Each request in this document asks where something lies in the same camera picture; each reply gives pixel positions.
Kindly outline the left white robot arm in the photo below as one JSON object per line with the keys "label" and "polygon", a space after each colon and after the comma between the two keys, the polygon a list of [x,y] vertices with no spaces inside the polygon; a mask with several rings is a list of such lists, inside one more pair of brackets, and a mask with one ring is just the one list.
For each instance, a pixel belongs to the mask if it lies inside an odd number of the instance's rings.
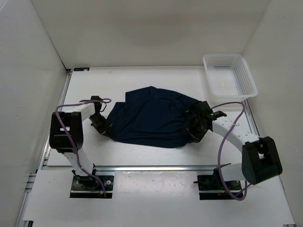
{"label": "left white robot arm", "polygon": [[74,175],[83,177],[82,182],[88,189],[98,186],[99,177],[95,165],[83,149],[83,122],[90,120],[90,125],[99,134],[106,134],[112,124],[101,113],[110,102],[109,98],[92,96],[90,100],[81,100],[76,104],[59,105],[52,113],[50,147],[68,159]]}

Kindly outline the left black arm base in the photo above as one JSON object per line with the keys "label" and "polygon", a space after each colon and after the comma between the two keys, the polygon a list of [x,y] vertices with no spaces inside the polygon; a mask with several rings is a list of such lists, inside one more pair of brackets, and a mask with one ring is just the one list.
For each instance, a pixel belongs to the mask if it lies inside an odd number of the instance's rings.
{"label": "left black arm base", "polygon": [[111,199],[114,188],[114,175],[98,175],[99,180],[91,176],[73,175],[70,198]]}

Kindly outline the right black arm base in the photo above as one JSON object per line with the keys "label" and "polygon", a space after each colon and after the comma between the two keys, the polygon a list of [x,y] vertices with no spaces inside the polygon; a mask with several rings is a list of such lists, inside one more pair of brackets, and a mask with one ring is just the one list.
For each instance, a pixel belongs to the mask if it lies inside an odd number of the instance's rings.
{"label": "right black arm base", "polygon": [[[199,199],[201,201],[232,199],[220,182],[220,179],[215,178],[213,175],[198,175],[197,180],[193,183],[198,185]],[[233,196],[237,198],[243,196],[244,190],[242,189],[240,181],[228,181],[225,183]]]}

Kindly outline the navy blue shorts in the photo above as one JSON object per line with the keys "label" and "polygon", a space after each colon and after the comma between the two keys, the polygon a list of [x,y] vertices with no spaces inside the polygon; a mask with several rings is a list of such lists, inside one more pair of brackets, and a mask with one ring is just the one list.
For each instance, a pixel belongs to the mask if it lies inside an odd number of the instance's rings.
{"label": "navy blue shorts", "polygon": [[176,91],[145,87],[125,94],[107,117],[109,137],[117,142],[179,148],[194,140],[185,129],[192,116],[187,110],[199,100]]}

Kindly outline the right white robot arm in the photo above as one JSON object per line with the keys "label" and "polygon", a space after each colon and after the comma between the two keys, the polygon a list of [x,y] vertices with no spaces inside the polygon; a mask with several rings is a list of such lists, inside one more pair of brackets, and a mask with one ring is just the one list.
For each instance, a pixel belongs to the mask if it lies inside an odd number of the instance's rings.
{"label": "right white robot arm", "polygon": [[213,185],[225,188],[230,181],[247,181],[252,185],[282,174],[283,168],[274,140],[252,134],[222,111],[213,111],[206,101],[186,110],[189,120],[185,125],[194,142],[200,142],[208,131],[223,137],[241,153],[237,164],[218,164],[214,170]]}

